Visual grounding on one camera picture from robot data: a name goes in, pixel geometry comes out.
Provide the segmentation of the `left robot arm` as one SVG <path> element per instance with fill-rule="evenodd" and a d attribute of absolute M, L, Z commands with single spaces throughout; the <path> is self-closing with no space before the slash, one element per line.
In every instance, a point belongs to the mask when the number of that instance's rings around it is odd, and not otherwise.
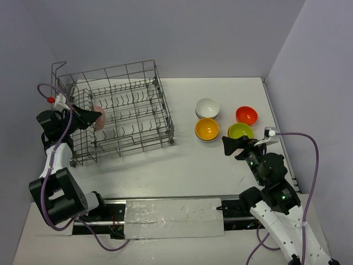
<path fill-rule="evenodd" d="M 72 109 L 62 111 L 46 110 L 36 117 L 44 130 L 41 141 L 46 163 L 39 179 L 29 183 L 29 191 L 49 226 L 56 227 L 82 215 L 101 220 L 108 213 L 102 196 L 96 191 L 84 193 L 69 171 L 74 154 L 71 134 L 78 129 L 87 129 L 102 115 L 102 112 L 74 105 Z"/>

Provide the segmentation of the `yellow-orange bowl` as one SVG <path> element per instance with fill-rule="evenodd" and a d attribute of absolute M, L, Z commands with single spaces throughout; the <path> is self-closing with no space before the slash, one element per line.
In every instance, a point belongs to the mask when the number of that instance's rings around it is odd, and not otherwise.
<path fill-rule="evenodd" d="M 202 118 L 195 125 L 195 134 L 198 135 L 218 135 L 218 123 L 211 118 Z"/>

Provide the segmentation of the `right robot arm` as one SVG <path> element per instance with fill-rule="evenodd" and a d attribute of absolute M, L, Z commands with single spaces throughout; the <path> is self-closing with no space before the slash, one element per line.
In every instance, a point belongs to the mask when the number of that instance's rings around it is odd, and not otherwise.
<path fill-rule="evenodd" d="M 321 247 L 309 223 L 307 210 L 286 180 L 281 154 L 267 152 L 265 141 L 242 136 L 222 137 L 224 153 L 245 161 L 262 189 L 251 187 L 239 195 L 242 214 L 255 217 L 279 246 L 288 264 L 338 264 Z"/>

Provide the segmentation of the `pink speckled bowl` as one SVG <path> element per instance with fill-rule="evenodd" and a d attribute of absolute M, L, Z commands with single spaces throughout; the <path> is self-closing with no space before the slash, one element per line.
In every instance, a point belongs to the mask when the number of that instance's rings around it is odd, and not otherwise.
<path fill-rule="evenodd" d="M 101 113 L 101 116 L 95 121 L 95 130 L 99 131 L 99 130 L 103 129 L 106 124 L 106 113 L 102 107 L 99 107 L 97 105 L 93 106 L 93 110 L 95 112 Z"/>

